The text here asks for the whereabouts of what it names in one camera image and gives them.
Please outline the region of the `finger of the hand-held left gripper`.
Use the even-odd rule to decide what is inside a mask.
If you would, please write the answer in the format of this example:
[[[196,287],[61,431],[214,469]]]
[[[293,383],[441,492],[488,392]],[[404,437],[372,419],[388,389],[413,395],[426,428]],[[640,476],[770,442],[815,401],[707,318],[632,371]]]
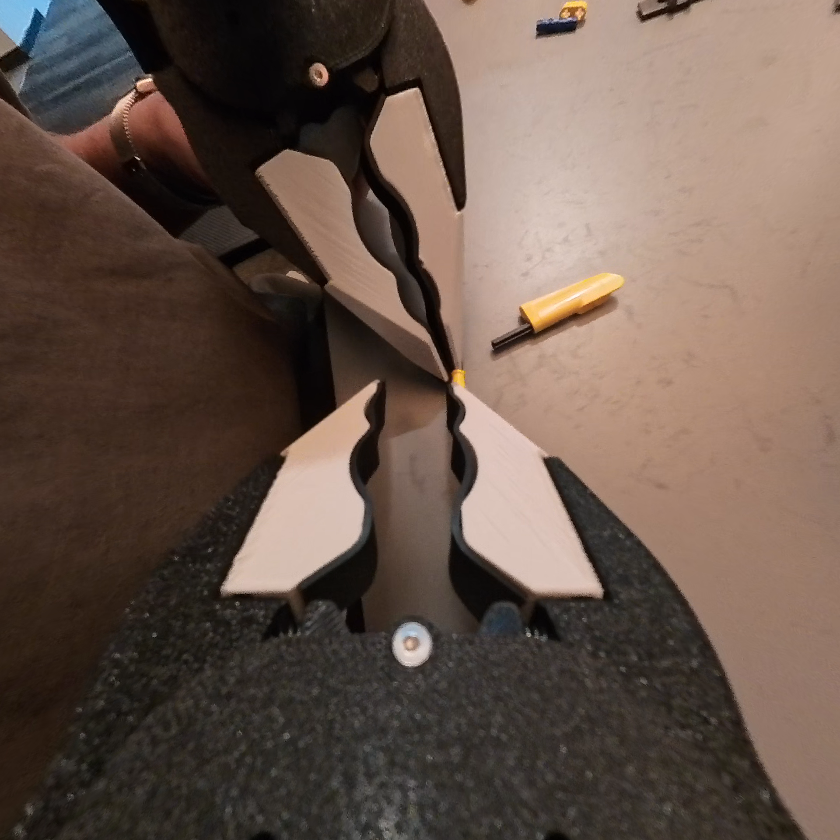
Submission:
[[[284,150],[256,176],[326,277],[330,297],[417,367],[446,382],[448,372],[429,332],[404,307],[393,273],[364,245],[350,189],[335,163]]]
[[[374,192],[401,231],[406,267],[421,291],[427,326],[449,377],[464,365],[464,215],[421,89],[380,99],[364,155]]]

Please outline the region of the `yellow plastic toy piece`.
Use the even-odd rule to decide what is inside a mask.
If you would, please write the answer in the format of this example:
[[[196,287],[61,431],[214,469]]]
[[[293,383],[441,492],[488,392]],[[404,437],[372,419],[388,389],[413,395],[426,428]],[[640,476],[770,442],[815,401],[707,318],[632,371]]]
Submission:
[[[521,304],[521,320],[540,333],[568,318],[600,307],[623,287],[623,276],[603,272]]]

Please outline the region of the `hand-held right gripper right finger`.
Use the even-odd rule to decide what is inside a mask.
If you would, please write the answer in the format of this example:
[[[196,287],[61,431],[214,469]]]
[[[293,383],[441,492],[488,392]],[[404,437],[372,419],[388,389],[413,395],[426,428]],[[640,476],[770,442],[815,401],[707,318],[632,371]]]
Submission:
[[[530,618],[546,600],[597,600],[604,585],[553,479],[552,459],[462,385],[448,388],[458,481],[448,573],[468,612],[508,602]]]

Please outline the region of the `person's brown shirt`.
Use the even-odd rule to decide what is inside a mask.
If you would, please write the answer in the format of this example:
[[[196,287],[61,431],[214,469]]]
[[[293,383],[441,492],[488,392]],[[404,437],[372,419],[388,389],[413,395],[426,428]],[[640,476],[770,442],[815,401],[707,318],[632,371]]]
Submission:
[[[178,238],[215,205],[109,181],[2,78],[2,835],[135,592],[299,434],[286,336]]]

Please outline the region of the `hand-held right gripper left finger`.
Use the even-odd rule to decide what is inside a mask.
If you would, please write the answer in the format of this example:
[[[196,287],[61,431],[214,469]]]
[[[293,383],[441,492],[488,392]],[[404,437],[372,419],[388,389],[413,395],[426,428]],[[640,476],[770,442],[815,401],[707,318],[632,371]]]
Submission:
[[[376,570],[367,484],[380,460],[384,382],[374,380],[281,454],[265,499],[220,587],[225,597],[359,602]]]

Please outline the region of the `person's left hand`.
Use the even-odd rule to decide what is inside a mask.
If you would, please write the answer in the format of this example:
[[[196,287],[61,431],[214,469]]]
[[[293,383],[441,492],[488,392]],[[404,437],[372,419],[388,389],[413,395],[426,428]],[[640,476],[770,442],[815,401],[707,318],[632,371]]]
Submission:
[[[160,92],[139,98],[125,124],[135,156],[164,186],[196,204],[218,204],[180,120]]]

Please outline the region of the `dark blue cloth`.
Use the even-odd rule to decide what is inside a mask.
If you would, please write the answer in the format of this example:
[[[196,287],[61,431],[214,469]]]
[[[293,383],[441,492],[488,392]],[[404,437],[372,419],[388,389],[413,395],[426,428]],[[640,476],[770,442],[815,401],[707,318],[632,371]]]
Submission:
[[[41,129],[71,134],[107,117],[143,73],[98,2],[54,1],[19,97]]]

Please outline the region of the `black office chair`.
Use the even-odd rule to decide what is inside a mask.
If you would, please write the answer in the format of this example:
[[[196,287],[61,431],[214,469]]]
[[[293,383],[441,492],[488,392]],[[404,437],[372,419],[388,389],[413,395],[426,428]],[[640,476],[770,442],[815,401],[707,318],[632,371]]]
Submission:
[[[268,309],[287,339],[301,424],[309,429],[336,407],[322,289],[289,258],[215,208],[181,236],[230,268]]]

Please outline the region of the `person's left forearm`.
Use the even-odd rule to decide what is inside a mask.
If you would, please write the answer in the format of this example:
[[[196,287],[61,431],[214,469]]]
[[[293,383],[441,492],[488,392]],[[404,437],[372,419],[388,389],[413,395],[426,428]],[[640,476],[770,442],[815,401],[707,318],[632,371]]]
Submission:
[[[109,181],[117,182],[127,174],[123,155],[113,141],[108,119],[101,119],[74,133],[55,134],[54,137],[62,148]]]

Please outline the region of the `small blue yellow toy piece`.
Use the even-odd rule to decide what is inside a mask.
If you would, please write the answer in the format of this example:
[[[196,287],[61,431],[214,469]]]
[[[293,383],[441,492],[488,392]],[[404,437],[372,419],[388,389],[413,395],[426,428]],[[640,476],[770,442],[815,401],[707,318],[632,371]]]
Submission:
[[[544,38],[573,33],[585,24],[587,13],[588,3],[586,1],[563,2],[560,11],[555,16],[544,17],[536,22],[535,36]]]

